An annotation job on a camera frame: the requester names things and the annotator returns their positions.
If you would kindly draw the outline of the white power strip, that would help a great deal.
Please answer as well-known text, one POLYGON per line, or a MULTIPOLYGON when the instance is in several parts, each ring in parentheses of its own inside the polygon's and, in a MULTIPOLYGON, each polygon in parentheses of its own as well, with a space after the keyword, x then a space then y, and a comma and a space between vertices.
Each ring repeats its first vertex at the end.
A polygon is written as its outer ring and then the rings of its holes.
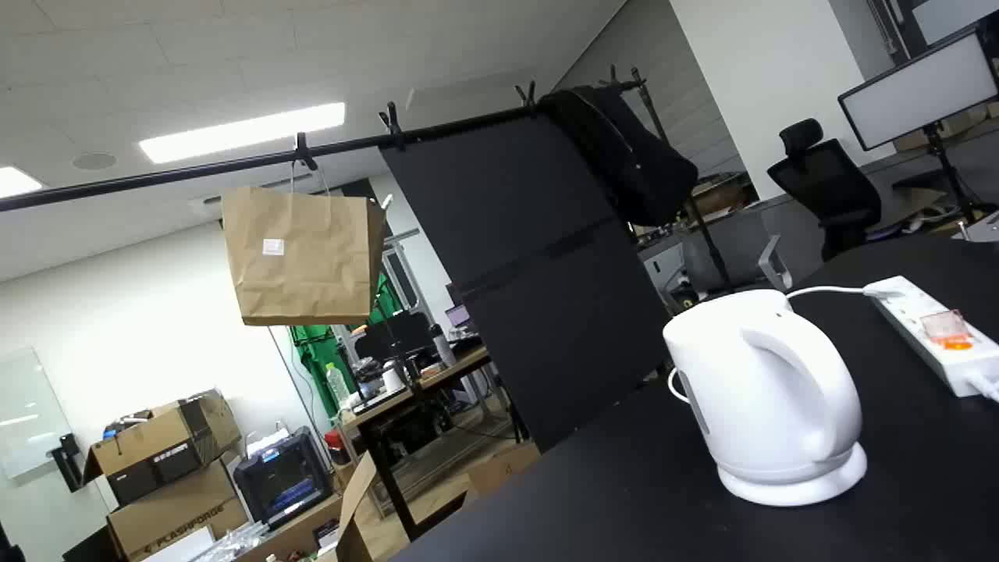
POLYGON ((907 273, 863 288, 951 397, 999 401, 999 342, 907 273))

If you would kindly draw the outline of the black backdrop board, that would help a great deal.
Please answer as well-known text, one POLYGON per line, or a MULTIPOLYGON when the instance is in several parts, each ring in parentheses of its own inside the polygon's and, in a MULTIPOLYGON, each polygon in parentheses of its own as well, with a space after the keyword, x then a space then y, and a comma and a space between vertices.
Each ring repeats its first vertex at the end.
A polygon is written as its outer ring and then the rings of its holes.
POLYGON ((665 361, 665 305, 598 178, 549 119, 385 159, 539 449, 665 361))

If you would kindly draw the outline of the brown paper bag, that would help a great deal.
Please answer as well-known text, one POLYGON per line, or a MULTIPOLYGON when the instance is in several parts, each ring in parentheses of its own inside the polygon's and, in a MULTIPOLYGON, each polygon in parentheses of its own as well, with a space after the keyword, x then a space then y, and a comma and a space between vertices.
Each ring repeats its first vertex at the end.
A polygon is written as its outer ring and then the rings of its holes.
POLYGON ((358 323, 382 273, 385 212, 370 196, 239 187, 222 196, 247 323, 358 323))

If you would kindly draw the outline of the black horizontal pole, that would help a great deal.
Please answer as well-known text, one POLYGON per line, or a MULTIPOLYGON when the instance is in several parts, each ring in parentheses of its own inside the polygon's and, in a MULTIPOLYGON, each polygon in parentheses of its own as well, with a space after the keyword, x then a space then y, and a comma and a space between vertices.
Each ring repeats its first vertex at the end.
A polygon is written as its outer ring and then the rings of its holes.
POLYGON ((473 129, 529 119, 529 114, 537 114, 539 98, 549 95, 549 94, 539 95, 535 81, 529 86, 516 84, 516 94, 520 95, 520 104, 516 109, 442 121, 442 123, 431 123, 431 129, 410 129, 410 132, 400 123, 398 104, 386 104, 386 109, 378 112, 378 119, 386 129, 385 134, 333 140, 333 144, 309 144, 306 134, 295 134, 295 146, 278 148, 278 153, 238 156, 238 159, 218 159, 218 161, 202 161, 202 166, 172 166, 161 172, 140 172, 140 173, 123 173, 123 178, 106 178, 106 181, 44 187, 44 191, 32 191, 32 194, 4 196, 0 212, 19 212, 19 209, 52 206, 52 201, 89 198, 89 196, 110 196, 110 194, 198 181, 198 178, 211 178, 211 173, 235 173, 235 172, 250 172, 250 167, 265 167, 265 166, 306 161, 309 167, 316 167, 321 156, 375 148, 375 146, 378 148, 410 146, 410 144, 449 136, 449 134, 473 132, 473 129))

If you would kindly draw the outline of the black 3D printer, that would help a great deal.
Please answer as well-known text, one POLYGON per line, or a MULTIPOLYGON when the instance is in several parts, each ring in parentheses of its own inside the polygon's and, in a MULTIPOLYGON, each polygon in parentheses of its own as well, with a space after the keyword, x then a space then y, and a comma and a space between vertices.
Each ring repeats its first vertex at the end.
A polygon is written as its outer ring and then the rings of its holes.
POLYGON ((235 465, 235 482, 250 514, 268 527, 280 527, 302 508, 332 497, 332 473, 306 427, 244 454, 235 465))

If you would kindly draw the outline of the white electric kettle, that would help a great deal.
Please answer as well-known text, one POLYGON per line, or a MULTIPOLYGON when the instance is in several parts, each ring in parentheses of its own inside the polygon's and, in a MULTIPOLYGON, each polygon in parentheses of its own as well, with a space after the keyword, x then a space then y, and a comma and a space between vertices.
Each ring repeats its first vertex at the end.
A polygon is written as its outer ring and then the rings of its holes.
POLYGON ((756 504, 816 504, 869 473, 863 398, 834 341, 782 291, 700 302, 662 328, 718 480, 756 504))

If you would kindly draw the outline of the black office chair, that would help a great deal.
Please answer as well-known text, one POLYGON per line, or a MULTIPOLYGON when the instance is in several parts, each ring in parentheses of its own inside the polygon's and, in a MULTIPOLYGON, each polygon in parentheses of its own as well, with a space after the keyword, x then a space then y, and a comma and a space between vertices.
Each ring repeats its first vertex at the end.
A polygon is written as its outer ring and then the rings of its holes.
POLYGON ((770 181, 801 201, 824 232, 821 256, 834 259, 869 241, 882 222, 882 196, 839 140, 827 140, 819 119, 782 132, 784 159, 768 167, 770 181))

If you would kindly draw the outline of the stacked cardboard boxes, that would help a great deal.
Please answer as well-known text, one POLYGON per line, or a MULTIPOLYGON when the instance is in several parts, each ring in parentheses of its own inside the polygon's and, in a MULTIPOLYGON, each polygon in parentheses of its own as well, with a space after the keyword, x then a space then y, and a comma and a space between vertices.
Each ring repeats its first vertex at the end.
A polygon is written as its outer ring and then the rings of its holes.
POLYGON ((89 449, 85 473, 115 497, 106 514, 115 548, 144 558, 235 499, 225 462, 239 427, 218 389, 131 412, 89 449))

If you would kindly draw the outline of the computer monitor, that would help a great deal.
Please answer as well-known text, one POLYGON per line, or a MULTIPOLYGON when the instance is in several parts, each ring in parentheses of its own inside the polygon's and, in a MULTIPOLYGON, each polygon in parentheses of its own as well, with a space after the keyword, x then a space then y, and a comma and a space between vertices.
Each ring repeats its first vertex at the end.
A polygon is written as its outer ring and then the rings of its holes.
POLYGON ((946 114, 988 104, 999 81, 982 41, 967 30, 838 95, 857 140, 878 148, 946 114))

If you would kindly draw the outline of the wooden desk black frame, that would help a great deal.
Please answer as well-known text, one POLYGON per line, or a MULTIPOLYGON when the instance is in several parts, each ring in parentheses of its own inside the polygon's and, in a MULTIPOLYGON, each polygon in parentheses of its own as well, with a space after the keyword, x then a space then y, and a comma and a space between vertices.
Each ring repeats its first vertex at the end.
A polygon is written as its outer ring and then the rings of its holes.
POLYGON ((410 387, 391 394, 386 398, 366 407, 358 415, 351 419, 351 427, 358 430, 366 452, 375 462, 375 470, 386 491, 386 499, 407 530, 410 539, 419 539, 421 532, 427 532, 435 525, 447 520, 455 508, 458 499, 449 499, 447 504, 441 504, 438 511, 431 511, 427 519, 414 519, 410 511, 410 501, 403 497, 403 487, 395 478, 395 462, 386 452, 386 423, 410 412, 410 409, 425 409, 431 407, 452 379, 491 365, 493 354, 486 347, 476 347, 473 353, 465 353, 463 359, 455 359, 452 365, 431 370, 431 373, 419 373, 410 387))

